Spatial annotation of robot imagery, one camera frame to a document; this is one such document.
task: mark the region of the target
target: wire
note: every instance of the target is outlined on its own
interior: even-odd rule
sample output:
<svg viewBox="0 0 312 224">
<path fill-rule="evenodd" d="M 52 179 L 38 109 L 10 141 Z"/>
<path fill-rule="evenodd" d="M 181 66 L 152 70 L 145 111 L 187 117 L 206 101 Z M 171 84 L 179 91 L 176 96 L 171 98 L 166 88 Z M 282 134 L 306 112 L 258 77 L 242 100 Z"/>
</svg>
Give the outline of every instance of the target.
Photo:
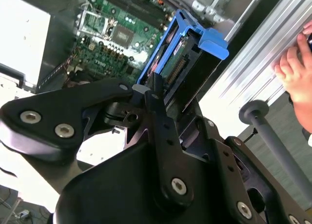
<svg viewBox="0 0 312 224">
<path fill-rule="evenodd" d="M 254 128 L 252 134 L 247 139 L 244 140 L 244 143 L 247 143 L 256 134 L 258 134 L 258 131 L 256 128 Z"/>
<path fill-rule="evenodd" d="M 3 205 L 4 207 L 8 208 L 8 207 L 5 206 L 4 204 L 9 205 L 6 201 L 10 198 L 10 196 L 11 196 L 11 189 L 9 188 L 9 195 L 8 195 L 8 197 L 7 197 L 5 200 L 1 199 L 1 200 L 3 200 L 3 201 L 2 201 L 2 203 L 0 203 L 0 206 Z"/>
</svg>

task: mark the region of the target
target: electronic component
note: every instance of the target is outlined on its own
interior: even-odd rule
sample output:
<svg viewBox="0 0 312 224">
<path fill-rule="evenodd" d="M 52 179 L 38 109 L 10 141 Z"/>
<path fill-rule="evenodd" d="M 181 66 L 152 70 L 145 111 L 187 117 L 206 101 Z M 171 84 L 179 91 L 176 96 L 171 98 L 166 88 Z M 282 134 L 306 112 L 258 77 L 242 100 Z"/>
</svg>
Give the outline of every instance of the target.
<svg viewBox="0 0 312 224">
<path fill-rule="evenodd" d="M 72 65 L 79 64 L 95 80 L 120 77 L 134 84 L 160 42 L 168 17 L 152 1 L 143 4 L 161 11 L 153 14 L 154 23 L 137 17 L 142 13 L 139 7 L 132 14 L 132 10 L 114 0 L 88 0 L 78 17 L 78 42 Z"/>
<path fill-rule="evenodd" d="M 161 74 L 168 103 L 202 52 L 223 60 L 229 54 L 226 48 L 219 32 L 204 29 L 189 13 L 178 10 L 137 83 L 145 85 L 153 72 Z"/>
<path fill-rule="evenodd" d="M 134 17 L 148 23 L 149 25 L 159 28 L 165 21 L 167 12 L 163 10 L 163 6 L 155 4 L 154 0 L 106 0 L 111 4 L 119 7 L 121 10 L 128 12 Z"/>
<path fill-rule="evenodd" d="M 128 48 L 133 37 L 134 33 L 131 30 L 121 25 L 117 25 L 114 34 L 112 36 L 112 41 L 119 44 L 122 47 Z"/>
<path fill-rule="evenodd" d="M 95 47 L 96 47 L 96 44 L 95 44 L 95 43 L 91 43 L 91 44 L 89 44 L 89 46 L 88 46 L 88 48 L 89 48 L 91 51 L 93 51 L 93 50 L 95 49 Z"/>
</svg>

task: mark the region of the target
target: black plastic part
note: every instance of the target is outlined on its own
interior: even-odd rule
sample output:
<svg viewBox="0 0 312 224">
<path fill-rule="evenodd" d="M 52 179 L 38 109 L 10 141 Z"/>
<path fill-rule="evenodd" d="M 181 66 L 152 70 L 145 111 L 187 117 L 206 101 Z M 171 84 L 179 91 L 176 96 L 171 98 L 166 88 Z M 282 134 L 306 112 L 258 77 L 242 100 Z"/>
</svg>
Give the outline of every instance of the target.
<svg viewBox="0 0 312 224">
<path fill-rule="evenodd" d="M 140 143 L 74 178 L 60 196 L 57 223 L 235 223 L 227 213 L 218 212 L 217 207 L 224 209 L 220 183 L 210 181 L 217 178 L 216 171 L 189 155 L 183 154 L 183 161 L 184 173 L 197 191 L 192 205 L 171 212 L 155 202 L 159 194 L 154 192 L 158 185 L 154 158 L 154 148 Z"/>
<path fill-rule="evenodd" d="M 246 103 L 239 111 L 240 121 L 245 124 L 251 125 L 252 122 L 250 114 L 254 111 L 264 117 L 269 113 L 269 106 L 264 101 L 251 101 Z"/>
<path fill-rule="evenodd" d="M 131 96 L 132 89 L 128 84 L 106 79 L 14 100 L 0 110 L 0 138 L 10 149 L 44 161 L 71 160 L 84 140 L 82 119 L 93 124 L 102 108 L 114 101 L 128 100 Z M 86 114 L 89 108 L 93 111 Z M 39 113 L 41 121 L 24 123 L 20 119 L 24 111 Z M 66 139 L 56 135 L 55 127 L 61 123 L 74 128 L 73 137 Z M 111 125 L 104 126 L 103 130 L 110 131 L 111 128 Z"/>
<path fill-rule="evenodd" d="M 250 170 L 251 176 L 244 182 L 245 189 L 255 188 L 263 197 L 265 216 L 267 218 L 266 223 L 291 223 L 289 215 L 296 217 L 299 223 L 305 223 L 305 220 L 311 223 L 312 218 L 291 198 L 250 149 L 242 141 L 240 141 L 241 145 L 238 146 L 234 140 L 240 141 L 236 137 L 228 137 L 225 140 L 225 144 L 232 149 L 234 155 Z"/>
</svg>

